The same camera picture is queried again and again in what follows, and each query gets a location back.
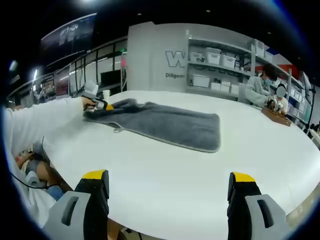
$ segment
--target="storage rack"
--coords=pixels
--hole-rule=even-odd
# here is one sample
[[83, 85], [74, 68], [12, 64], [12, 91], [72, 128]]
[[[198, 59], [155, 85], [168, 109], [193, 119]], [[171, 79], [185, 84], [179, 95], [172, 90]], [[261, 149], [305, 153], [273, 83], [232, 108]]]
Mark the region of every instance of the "storage rack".
[[[302, 96], [302, 100], [299, 101], [299, 99], [297, 99], [294, 95], [291, 95], [291, 91], [290, 91], [291, 87], [293, 85], [293, 86], [295, 86], [295, 89], [298, 90], [298, 92], [301, 94], [302, 91], [305, 91], [305, 87], [304, 87], [305, 84], [301, 83], [300, 81], [298, 81], [297, 79], [295, 79], [292, 76], [291, 69], [289, 69], [289, 72], [287, 72], [284, 69], [282, 69], [281, 67], [279, 67], [278, 65], [273, 64], [272, 62], [268, 61], [264, 57], [257, 55], [256, 48], [253, 44], [251, 44], [251, 49], [246, 49], [246, 48], [243, 48], [240, 46], [236, 46], [236, 45], [226, 43], [226, 42], [221, 42], [218, 40], [196, 38], [196, 37], [192, 37], [191, 35], [187, 36], [187, 38], [188, 38], [188, 45], [187, 45], [186, 53], [187, 53], [188, 59], [189, 59], [189, 50], [190, 50], [190, 47], [192, 46], [192, 47], [198, 47], [198, 48], [203, 48], [203, 49], [216, 48], [216, 49], [221, 49], [222, 51], [236, 54], [240, 57], [240, 67], [244, 67], [244, 59], [245, 58], [250, 60], [249, 61], [250, 68], [248, 69], [248, 71], [230, 68], [230, 67], [226, 67], [226, 66], [219, 65], [219, 64], [212, 64], [212, 63], [207, 63], [207, 62], [194, 62], [194, 61], [188, 60], [187, 69], [186, 69], [186, 73], [188, 76], [187, 82], [186, 82], [186, 92], [187, 93], [213, 96], [213, 97], [218, 97], [218, 98], [227, 98], [227, 99], [234, 100], [234, 101], [238, 100], [238, 95], [234, 94], [234, 93], [214, 90], [214, 89], [211, 89], [210, 86], [209, 87], [193, 86], [191, 84], [191, 80], [189, 77], [189, 67], [190, 66], [199, 66], [199, 67], [203, 67], [203, 68], [205, 68], [205, 67], [215, 68], [215, 69], [223, 70], [227, 73], [235, 73], [239, 76], [238, 77], [239, 83], [242, 83], [244, 78], [248, 79], [251, 76], [255, 76], [255, 69], [256, 69], [257, 64], [261, 64], [261, 65], [272, 64], [275, 67], [275, 69], [277, 70], [278, 75], [280, 77], [282, 77], [281, 81], [283, 83], [287, 84], [288, 91], [286, 93], [286, 99], [288, 100], [288, 102], [295, 103], [294, 105], [292, 104], [290, 106], [290, 108], [293, 108], [293, 113], [291, 110], [289, 110], [287, 115], [295, 123], [297, 123], [297, 121], [301, 121], [304, 124], [307, 123], [303, 119], [303, 117], [301, 116], [301, 115], [305, 115], [306, 108], [307, 108], [306, 107], [307, 100], [305, 99], [304, 96]], [[305, 104], [305, 107], [304, 107], [304, 110], [301, 111], [300, 104], [303, 104], [303, 103]]]

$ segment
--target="white sleeve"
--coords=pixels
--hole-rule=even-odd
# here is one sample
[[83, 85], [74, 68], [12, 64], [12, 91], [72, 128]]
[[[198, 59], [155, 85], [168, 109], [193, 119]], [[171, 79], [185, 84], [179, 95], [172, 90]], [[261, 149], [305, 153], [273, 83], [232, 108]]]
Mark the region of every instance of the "white sleeve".
[[282, 105], [283, 105], [282, 110], [285, 111], [285, 114], [287, 114], [288, 113], [288, 100], [283, 98]]
[[245, 97], [252, 102], [253, 104], [257, 104], [259, 107], [263, 108], [265, 106], [266, 101], [268, 100], [268, 97], [265, 95], [262, 95], [260, 93], [257, 93], [255, 91], [255, 78], [250, 77], [246, 84], [245, 89]]
[[81, 117], [83, 110], [81, 97], [53, 100], [18, 111], [7, 108], [4, 110], [4, 140], [15, 157], [42, 136], [76, 116]]

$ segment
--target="wooden box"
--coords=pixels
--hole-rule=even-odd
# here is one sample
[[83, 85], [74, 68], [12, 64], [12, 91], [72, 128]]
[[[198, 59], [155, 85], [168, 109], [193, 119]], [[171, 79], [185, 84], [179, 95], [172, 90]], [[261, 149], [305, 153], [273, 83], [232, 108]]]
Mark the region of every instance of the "wooden box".
[[280, 113], [272, 111], [266, 107], [262, 108], [261, 112], [264, 115], [266, 115], [269, 119], [271, 119], [273, 122], [276, 122], [276, 123], [282, 124], [282, 125], [286, 125], [288, 127], [291, 126], [291, 121]]

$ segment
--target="gray towel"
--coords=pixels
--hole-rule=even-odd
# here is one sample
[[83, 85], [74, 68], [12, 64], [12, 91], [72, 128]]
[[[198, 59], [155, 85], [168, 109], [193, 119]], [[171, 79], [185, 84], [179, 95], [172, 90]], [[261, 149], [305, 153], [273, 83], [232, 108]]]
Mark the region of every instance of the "gray towel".
[[84, 112], [86, 121], [115, 127], [115, 132], [131, 131], [175, 146], [215, 153], [220, 147], [220, 118], [136, 99], [113, 103], [114, 110]]

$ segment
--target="white table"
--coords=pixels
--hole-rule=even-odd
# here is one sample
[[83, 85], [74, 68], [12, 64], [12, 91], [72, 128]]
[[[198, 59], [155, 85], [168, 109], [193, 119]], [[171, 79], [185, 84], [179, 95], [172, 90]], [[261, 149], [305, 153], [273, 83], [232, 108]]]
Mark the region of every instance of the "white table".
[[44, 138], [47, 155], [72, 188], [89, 171], [109, 171], [109, 217], [130, 229], [168, 240], [227, 239], [230, 172], [251, 175], [287, 214], [320, 182], [320, 152], [294, 124], [287, 127], [249, 105], [203, 95], [126, 91], [110, 101], [126, 98], [216, 113], [221, 122], [216, 153], [81, 120]]

